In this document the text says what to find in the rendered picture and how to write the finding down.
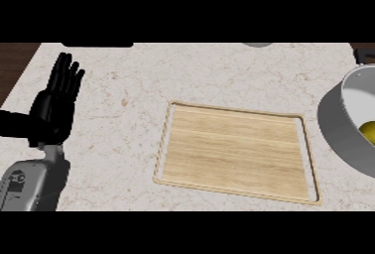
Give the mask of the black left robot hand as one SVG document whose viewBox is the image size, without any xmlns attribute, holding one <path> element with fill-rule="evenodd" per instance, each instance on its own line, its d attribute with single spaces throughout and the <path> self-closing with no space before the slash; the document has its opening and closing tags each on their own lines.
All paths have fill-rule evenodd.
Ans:
<svg viewBox="0 0 375 254">
<path fill-rule="evenodd" d="M 29 113 L 0 110 L 0 137 L 27 138 L 31 148 L 65 143 L 72 131 L 84 74 L 72 55 L 60 53 L 47 87 L 37 94 Z"/>
</svg>

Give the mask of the pale wooden tray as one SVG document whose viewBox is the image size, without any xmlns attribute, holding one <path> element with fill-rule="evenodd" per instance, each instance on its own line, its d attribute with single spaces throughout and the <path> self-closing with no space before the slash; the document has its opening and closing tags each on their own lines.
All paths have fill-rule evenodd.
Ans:
<svg viewBox="0 0 375 254">
<path fill-rule="evenodd" d="M 316 180 L 303 116 L 171 101 L 152 180 L 310 205 Z"/>
</svg>

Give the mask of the grey metal pot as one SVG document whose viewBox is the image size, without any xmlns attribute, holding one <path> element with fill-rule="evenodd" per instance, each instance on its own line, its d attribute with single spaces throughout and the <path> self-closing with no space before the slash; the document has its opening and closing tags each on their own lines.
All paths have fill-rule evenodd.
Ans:
<svg viewBox="0 0 375 254">
<path fill-rule="evenodd" d="M 359 127 L 375 121 L 375 64 L 354 68 L 323 95 L 317 124 L 325 141 L 341 160 L 375 178 L 375 145 Z"/>
</svg>

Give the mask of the yellow lemon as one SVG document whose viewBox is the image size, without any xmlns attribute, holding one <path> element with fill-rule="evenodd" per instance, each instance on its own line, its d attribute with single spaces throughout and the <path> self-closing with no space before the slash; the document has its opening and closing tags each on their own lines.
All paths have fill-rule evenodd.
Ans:
<svg viewBox="0 0 375 254">
<path fill-rule="evenodd" d="M 375 121 L 368 121 L 366 123 L 363 123 L 359 128 L 359 131 L 366 140 L 375 146 Z"/>
</svg>

